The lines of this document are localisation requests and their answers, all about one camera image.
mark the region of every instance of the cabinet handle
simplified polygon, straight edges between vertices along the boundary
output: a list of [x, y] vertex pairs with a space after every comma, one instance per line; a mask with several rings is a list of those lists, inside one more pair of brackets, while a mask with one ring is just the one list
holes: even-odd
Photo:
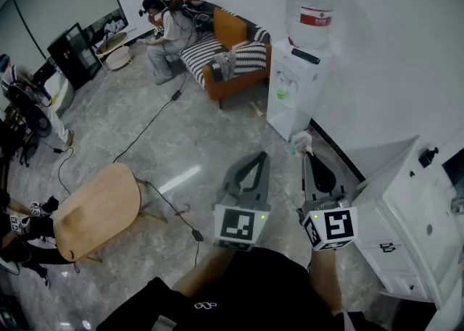
[[384, 253], [391, 253], [392, 251], [395, 251], [396, 249], [397, 249], [396, 247], [382, 248], [382, 251]]

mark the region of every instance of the striped cushion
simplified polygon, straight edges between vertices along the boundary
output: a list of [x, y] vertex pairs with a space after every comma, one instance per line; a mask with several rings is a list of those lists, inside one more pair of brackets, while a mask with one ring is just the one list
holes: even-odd
[[217, 54], [227, 51], [227, 48], [216, 40], [214, 33], [205, 33], [193, 46], [185, 49], [181, 58], [195, 80], [204, 88], [203, 66]]

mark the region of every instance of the gray tile floor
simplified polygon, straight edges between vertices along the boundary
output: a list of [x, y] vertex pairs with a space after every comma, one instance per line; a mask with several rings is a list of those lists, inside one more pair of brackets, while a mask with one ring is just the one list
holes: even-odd
[[[144, 65], [143, 47], [136, 44], [131, 51], [133, 64], [109, 74], [100, 70], [76, 93], [63, 117], [66, 126], [75, 131], [74, 154], [61, 171], [62, 181], [71, 191], [112, 162], [183, 82], [184, 74], [180, 74], [156, 86]], [[197, 174], [169, 190], [165, 197], [179, 209], [190, 208], [185, 218], [205, 237], [200, 245], [202, 258], [212, 245], [211, 205], [224, 172], [237, 159], [265, 150], [272, 163], [268, 203], [273, 211], [260, 245], [280, 251], [306, 267], [310, 243], [295, 212], [304, 201], [301, 161], [287, 154], [286, 142], [265, 116], [257, 117], [248, 105], [252, 99], [265, 110], [265, 86], [256, 85], [227, 99], [220, 111], [188, 74], [182, 96], [164, 110], [119, 161], [158, 187], [192, 167], [200, 167]], [[54, 135], [46, 141], [63, 147]], [[348, 184], [356, 186], [354, 176], [317, 134], [313, 148], [339, 163]], [[51, 195], [62, 200], [67, 194], [57, 175], [65, 157], [42, 144], [28, 169], [13, 162], [10, 194], [25, 204], [45, 201]], [[154, 191], [142, 188], [142, 199], [144, 209], [164, 215], [169, 224], [142, 219], [128, 234], [98, 252], [103, 264], [79, 263], [80, 274], [70, 265], [48, 266], [50, 288], [45, 288], [28, 269], [22, 269], [19, 277], [9, 276], [11, 291], [20, 299], [36, 330], [80, 330], [83, 320], [93, 330], [153, 277], [159, 276], [172, 285], [193, 267], [196, 243], [189, 229]], [[380, 282], [355, 246], [339, 249], [337, 260], [346, 308], [366, 311], [371, 319], [387, 322], [392, 315], [392, 307], [386, 306], [390, 300], [379, 297]]]

